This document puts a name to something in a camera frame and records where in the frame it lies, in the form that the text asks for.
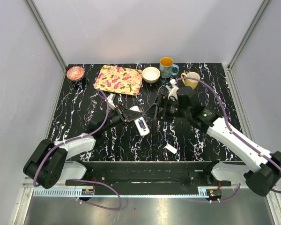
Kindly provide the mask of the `cream ceramic bowl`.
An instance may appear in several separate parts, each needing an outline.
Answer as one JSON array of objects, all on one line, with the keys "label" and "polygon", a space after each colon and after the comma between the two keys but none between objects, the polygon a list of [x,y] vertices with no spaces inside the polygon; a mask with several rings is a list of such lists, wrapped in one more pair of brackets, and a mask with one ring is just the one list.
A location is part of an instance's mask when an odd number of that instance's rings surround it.
[{"label": "cream ceramic bowl", "polygon": [[147,67],[142,71],[143,80],[147,83],[155,83],[160,78],[160,71],[155,67]]}]

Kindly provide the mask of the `red patterned small bowl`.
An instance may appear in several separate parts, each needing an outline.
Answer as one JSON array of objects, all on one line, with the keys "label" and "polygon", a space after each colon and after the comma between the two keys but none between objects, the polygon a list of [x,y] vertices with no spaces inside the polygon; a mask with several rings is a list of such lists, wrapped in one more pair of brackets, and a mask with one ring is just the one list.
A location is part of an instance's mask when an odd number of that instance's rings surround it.
[{"label": "red patterned small bowl", "polygon": [[84,77],[85,69],[81,66],[74,66],[71,67],[67,73],[66,76],[70,81],[79,81]]}]

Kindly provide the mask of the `white remote control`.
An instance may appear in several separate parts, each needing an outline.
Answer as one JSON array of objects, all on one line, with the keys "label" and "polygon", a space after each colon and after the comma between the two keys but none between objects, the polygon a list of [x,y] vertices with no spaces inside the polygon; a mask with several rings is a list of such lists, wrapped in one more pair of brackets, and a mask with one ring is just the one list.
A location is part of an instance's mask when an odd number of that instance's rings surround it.
[{"label": "white remote control", "polygon": [[134,123],[139,131],[140,136],[146,136],[150,133],[150,130],[143,117],[135,119]]}]

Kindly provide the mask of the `aluminium frame post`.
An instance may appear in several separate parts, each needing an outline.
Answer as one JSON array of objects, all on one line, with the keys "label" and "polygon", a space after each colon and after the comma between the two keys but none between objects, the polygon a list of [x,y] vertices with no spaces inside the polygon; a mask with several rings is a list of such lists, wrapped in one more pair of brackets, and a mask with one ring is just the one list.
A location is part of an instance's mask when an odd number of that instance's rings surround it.
[{"label": "aluminium frame post", "polygon": [[266,12],[267,8],[272,3],[272,0],[263,0],[261,2],[260,7],[258,8],[253,20],[251,21],[247,31],[245,32],[244,37],[242,38],[236,52],[234,53],[231,61],[227,65],[228,71],[231,71],[233,66],[235,65],[237,59],[241,55],[243,49],[245,48],[246,44],[248,43],[249,39],[251,38],[252,34],[254,33],[257,25],[259,24],[261,18],[263,17],[264,13]]},{"label": "aluminium frame post", "polygon": [[65,72],[67,68],[67,64],[65,63],[64,59],[61,56],[61,53],[59,52],[37,6],[35,5],[33,0],[24,0],[26,5],[28,6],[33,18],[35,19],[41,33],[43,34],[44,38],[46,39],[47,44],[49,45],[49,48],[51,49],[54,57],[56,58],[58,64],[62,68],[62,70]]}]

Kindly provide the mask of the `left aluminium frame post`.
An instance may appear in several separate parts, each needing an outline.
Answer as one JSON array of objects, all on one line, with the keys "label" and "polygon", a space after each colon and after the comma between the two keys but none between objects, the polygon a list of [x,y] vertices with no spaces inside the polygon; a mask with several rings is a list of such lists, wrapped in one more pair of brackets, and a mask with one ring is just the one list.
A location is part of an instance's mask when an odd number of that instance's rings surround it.
[{"label": "left aluminium frame post", "polygon": [[51,49],[54,57],[56,58],[58,64],[62,68],[62,70],[65,72],[67,68],[67,64],[65,63],[64,59],[61,56],[61,53],[59,52],[37,6],[35,5],[33,0],[24,0],[26,5],[28,6],[33,18],[35,19],[41,33],[43,34],[44,38],[46,39],[47,44],[49,45],[49,48]]}]

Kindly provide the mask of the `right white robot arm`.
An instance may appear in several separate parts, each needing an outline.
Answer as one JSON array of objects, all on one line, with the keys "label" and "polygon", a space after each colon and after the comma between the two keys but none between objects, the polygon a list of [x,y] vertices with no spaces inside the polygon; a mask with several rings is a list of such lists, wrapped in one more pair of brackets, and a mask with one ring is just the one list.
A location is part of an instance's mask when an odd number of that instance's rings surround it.
[{"label": "right white robot arm", "polygon": [[281,152],[272,153],[247,138],[215,109],[203,106],[190,87],[172,88],[170,95],[158,95],[145,116],[171,122],[184,118],[196,129],[206,133],[236,153],[243,165],[212,163],[204,173],[206,184],[219,181],[245,183],[259,196],[266,196],[281,178]]}]

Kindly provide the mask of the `blue AAA battery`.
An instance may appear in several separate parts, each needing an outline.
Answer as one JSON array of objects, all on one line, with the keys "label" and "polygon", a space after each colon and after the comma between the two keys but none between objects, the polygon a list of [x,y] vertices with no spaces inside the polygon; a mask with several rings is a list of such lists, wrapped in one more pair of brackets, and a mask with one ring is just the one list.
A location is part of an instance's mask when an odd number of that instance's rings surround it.
[{"label": "blue AAA battery", "polygon": [[140,124],[140,127],[141,127],[143,130],[146,130],[146,129],[147,129],[147,126],[146,126],[146,123],[144,122],[144,120],[139,120],[139,124]]}]

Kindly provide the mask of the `blue butterfly mug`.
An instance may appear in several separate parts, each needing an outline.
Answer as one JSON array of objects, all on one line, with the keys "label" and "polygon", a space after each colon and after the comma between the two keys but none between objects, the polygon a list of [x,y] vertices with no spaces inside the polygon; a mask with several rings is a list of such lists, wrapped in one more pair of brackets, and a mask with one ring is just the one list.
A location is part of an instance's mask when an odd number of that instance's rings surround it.
[{"label": "blue butterfly mug", "polygon": [[168,79],[171,76],[176,76],[179,73],[179,66],[174,64],[170,57],[163,57],[159,63],[160,76],[163,79]]}]

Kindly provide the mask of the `right aluminium frame post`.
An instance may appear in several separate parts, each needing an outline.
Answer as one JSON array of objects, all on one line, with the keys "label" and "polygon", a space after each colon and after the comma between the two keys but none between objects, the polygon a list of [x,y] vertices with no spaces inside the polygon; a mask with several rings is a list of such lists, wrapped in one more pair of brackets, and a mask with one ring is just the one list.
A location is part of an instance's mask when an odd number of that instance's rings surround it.
[{"label": "right aluminium frame post", "polygon": [[258,8],[253,20],[251,21],[247,31],[245,32],[244,37],[242,38],[236,52],[234,53],[231,61],[227,65],[228,71],[231,71],[233,66],[235,65],[237,59],[241,55],[243,49],[245,48],[246,44],[248,43],[249,39],[251,38],[252,34],[254,33],[257,25],[259,24],[261,18],[263,17],[264,13],[266,12],[267,8],[272,3],[272,0],[263,0],[261,2],[260,7]]}]

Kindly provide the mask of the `yellow mug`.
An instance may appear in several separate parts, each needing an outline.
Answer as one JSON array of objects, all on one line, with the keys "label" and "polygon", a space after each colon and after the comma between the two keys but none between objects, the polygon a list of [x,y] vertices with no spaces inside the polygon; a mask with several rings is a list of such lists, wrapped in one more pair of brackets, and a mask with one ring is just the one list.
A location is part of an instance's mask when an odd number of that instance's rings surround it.
[{"label": "yellow mug", "polygon": [[181,78],[183,77],[187,77],[187,78],[192,78],[192,79],[183,79],[183,83],[185,86],[191,87],[193,90],[195,90],[195,88],[198,85],[198,80],[200,79],[200,75],[196,72],[189,72],[189,73],[182,73]]}]

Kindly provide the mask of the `white battery compartment cover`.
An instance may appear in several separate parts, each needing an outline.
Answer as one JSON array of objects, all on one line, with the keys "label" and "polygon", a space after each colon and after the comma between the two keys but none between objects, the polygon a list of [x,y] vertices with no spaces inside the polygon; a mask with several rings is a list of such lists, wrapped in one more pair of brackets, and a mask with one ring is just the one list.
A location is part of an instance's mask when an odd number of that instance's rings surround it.
[{"label": "white battery compartment cover", "polygon": [[170,144],[167,144],[167,145],[165,146],[165,148],[166,148],[168,151],[170,151],[171,153],[173,153],[173,154],[176,154],[176,153],[177,153],[177,149],[176,149],[175,147],[173,147],[172,145],[170,145]]}]

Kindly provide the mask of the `floral rectangular tray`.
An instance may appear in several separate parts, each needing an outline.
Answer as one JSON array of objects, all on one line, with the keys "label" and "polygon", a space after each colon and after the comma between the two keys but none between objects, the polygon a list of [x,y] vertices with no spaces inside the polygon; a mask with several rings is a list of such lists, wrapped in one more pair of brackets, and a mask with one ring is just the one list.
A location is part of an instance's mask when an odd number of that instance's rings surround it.
[{"label": "floral rectangular tray", "polygon": [[142,70],[103,65],[94,84],[96,90],[136,96],[142,85]]}]

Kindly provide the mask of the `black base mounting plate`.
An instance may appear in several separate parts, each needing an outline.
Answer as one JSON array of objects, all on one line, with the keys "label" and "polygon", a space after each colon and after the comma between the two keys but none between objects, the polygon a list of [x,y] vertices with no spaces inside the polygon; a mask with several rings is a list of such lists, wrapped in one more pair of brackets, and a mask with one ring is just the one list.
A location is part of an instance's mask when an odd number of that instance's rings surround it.
[{"label": "black base mounting plate", "polygon": [[99,181],[114,188],[121,197],[204,197],[209,189],[231,187],[211,174],[213,162],[87,162],[81,182],[67,186],[86,187]]}]

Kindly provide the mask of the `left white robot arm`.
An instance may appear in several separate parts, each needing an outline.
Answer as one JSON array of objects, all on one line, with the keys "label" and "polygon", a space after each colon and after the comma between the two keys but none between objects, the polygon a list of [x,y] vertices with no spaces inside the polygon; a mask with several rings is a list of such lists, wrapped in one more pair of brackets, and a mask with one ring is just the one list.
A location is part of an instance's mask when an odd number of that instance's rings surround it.
[{"label": "left white robot arm", "polygon": [[144,121],[139,107],[125,108],[122,105],[111,107],[111,114],[103,121],[91,125],[90,133],[82,133],[64,141],[52,142],[43,139],[23,167],[23,173],[33,180],[35,187],[52,188],[57,182],[76,179],[81,185],[88,185],[92,174],[80,162],[68,162],[73,156],[94,149],[102,133],[123,123],[134,122],[140,129]]}]

